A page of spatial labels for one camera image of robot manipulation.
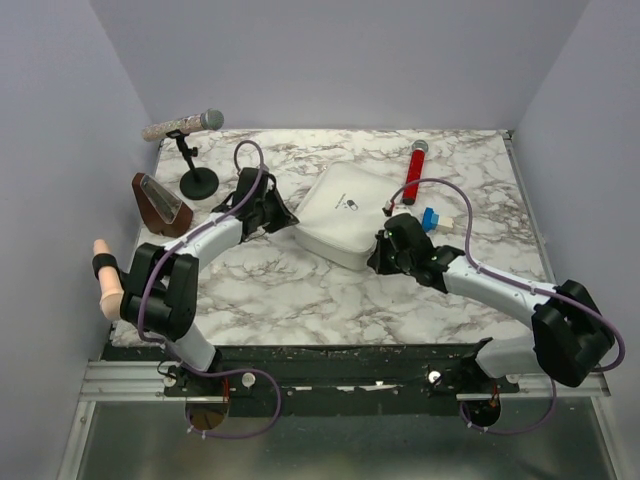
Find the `grey medicine kit box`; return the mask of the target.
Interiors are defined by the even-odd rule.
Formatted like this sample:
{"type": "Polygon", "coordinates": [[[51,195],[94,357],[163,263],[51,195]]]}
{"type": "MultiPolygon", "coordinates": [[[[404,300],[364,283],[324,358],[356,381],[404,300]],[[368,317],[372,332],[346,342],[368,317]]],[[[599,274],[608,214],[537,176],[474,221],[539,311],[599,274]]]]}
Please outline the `grey medicine kit box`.
{"type": "Polygon", "coordinates": [[[329,165],[296,209],[296,242],[342,267],[365,270],[386,221],[383,207],[399,187],[353,163],[329,165]]]}

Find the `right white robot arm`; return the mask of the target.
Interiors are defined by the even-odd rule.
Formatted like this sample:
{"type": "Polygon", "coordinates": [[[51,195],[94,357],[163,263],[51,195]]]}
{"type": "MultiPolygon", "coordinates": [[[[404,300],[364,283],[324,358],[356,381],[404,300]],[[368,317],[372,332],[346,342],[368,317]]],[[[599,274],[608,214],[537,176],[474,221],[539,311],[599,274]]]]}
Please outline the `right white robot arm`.
{"type": "Polygon", "coordinates": [[[483,391],[497,378],[531,373],[577,387],[614,345],[613,329],[575,281],[554,286],[488,271],[461,249],[434,246],[409,214],[388,219],[375,240],[367,264],[377,274],[408,275],[421,286],[475,300],[529,329],[526,336],[488,338],[473,346],[459,370],[471,391],[483,391]]]}

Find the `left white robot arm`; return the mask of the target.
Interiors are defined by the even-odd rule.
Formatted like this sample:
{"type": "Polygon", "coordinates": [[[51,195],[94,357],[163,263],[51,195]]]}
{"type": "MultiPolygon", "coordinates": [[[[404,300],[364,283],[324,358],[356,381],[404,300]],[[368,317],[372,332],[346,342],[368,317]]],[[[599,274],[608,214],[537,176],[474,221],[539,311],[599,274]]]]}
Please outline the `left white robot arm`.
{"type": "Polygon", "coordinates": [[[222,380],[221,353],[195,325],[200,271],[258,230],[294,226],[273,174],[244,168],[237,188],[198,227],[163,246],[138,247],[124,276],[120,318],[158,340],[189,367],[187,382],[201,395],[222,380]]]}

